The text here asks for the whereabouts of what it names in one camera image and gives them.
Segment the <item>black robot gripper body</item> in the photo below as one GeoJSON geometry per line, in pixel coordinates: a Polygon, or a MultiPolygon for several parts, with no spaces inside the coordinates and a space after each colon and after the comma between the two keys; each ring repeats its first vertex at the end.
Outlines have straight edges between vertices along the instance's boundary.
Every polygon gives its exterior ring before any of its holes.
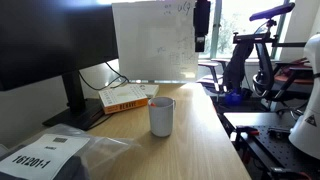
{"type": "Polygon", "coordinates": [[[195,51],[205,49],[205,36],[208,34],[211,3],[209,0],[197,0],[194,8],[193,26],[195,29],[195,51]]]}

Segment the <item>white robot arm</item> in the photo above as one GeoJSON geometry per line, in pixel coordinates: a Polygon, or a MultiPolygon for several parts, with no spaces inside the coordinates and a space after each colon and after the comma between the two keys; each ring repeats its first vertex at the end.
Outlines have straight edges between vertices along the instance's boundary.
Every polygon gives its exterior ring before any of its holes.
{"type": "MultiPolygon", "coordinates": [[[[258,96],[267,97],[274,83],[274,72],[267,56],[266,43],[278,45],[277,37],[271,38],[270,31],[249,35],[234,35],[233,42],[243,46],[255,45],[260,60],[260,71],[253,77],[253,89],[258,96]]],[[[306,43],[297,44],[304,48],[304,55],[311,63],[307,71],[312,73],[313,88],[304,113],[290,130],[289,141],[305,154],[320,158],[320,35],[312,36],[306,43]]]]}

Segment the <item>black perforated robot base table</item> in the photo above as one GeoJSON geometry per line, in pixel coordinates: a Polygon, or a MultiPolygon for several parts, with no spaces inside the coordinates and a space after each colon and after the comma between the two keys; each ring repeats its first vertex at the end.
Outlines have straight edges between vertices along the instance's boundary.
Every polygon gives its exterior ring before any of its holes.
{"type": "Polygon", "coordinates": [[[242,151],[242,162],[261,170],[261,180],[320,180],[320,162],[289,142],[293,120],[258,112],[227,112],[223,117],[235,135],[235,149],[242,151]],[[260,134],[237,133],[237,126],[251,126],[260,134]]]}

